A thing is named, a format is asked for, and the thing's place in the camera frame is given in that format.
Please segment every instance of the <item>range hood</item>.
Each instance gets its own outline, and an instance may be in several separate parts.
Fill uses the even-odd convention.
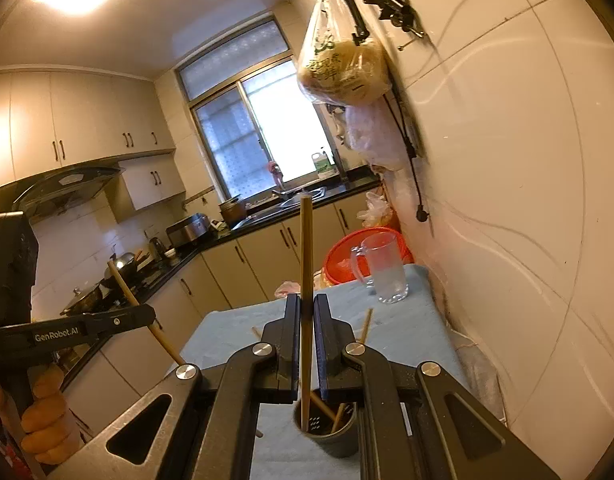
[[[12,203],[31,223],[88,202],[123,170],[103,166],[71,168],[42,177]]]

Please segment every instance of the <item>glass mug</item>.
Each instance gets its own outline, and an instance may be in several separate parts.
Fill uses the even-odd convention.
[[[358,256],[364,256],[371,278],[360,272]],[[393,233],[378,233],[368,236],[360,246],[351,249],[351,270],[359,282],[373,286],[382,303],[396,303],[406,298],[409,291],[405,279],[398,240]]]

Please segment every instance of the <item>red plastic basket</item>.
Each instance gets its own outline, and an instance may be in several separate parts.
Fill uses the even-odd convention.
[[[389,229],[388,227],[360,229],[360,231],[348,234],[329,250],[323,268],[325,277],[330,283],[338,285],[338,283],[353,282],[356,279],[351,270],[351,249],[359,246],[365,238],[376,233],[393,233],[396,236],[398,247],[401,250],[402,262],[404,264],[412,264],[414,262],[414,256],[409,251],[405,243],[405,238],[403,238],[402,234],[398,231],[394,231],[394,229]],[[358,266],[363,276],[370,275],[367,260],[364,256],[359,256]]]

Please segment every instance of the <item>window pane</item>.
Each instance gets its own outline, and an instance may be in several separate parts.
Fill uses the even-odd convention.
[[[229,196],[245,198],[274,186],[267,153],[260,147],[238,89],[197,108],[196,115]]]
[[[296,82],[296,69],[287,61],[243,82],[272,158],[284,181],[316,171],[311,154],[331,147],[311,102]]]
[[[180,71],[190,100],[268,57],[289,48],[275,22],[263,23],[207,52]]]

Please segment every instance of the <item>wall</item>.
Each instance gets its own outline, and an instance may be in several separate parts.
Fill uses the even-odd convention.
[[[295,56],[303,46],[307,22],[296,13],[295,9],[288,2],[283,2],[274,6],[272,12],[276,17],[289,45]],[[215,186],[218,190],[217,179],[211,170],[211,165],[204,148],[198,137],[198,132],[194,120],[187,108],[187,100],[180,89],[175,74],[175,69],[165,72],[156,79],[156,92],[161,101],[161,108],[167,121],[167,126],[176,143],[176,153],[174,160],[180,172],[180,176],[187,190],[186,196],[190,197],[196,193]],[[332,132],[335,132],[333,122],[327,119],[327,124]],[[337,148],[343,164],[347,169],[362,166],[364,161],[357,153],[342,146],[337,139]],[[219,191],[212,191],[205,195],[207,204],[202,199],[194,200],[187,206],[189,214],[196,212],[204,213],[213,219],[221,219],[218,205],[225,200]]]
[[[58,317],[74,296],[74,287],[85,290],[102,279],[114,250],[118,255],[146,251],[148,238],[143,231],[169,246],[165,229],[176,220],[170,204],[160,202],[118,224],[102,192],[60,216],[34,224],[39,248],[32,317]]]
[[[291,0],[304,19],[314,0]],[[388,175],[508,421],[563,479],[614,435],[614,45],[584,0],[411,0],[431,41],[370,20],[417,115],[431,213]],[[364,12],[369,14],[367,6]]]

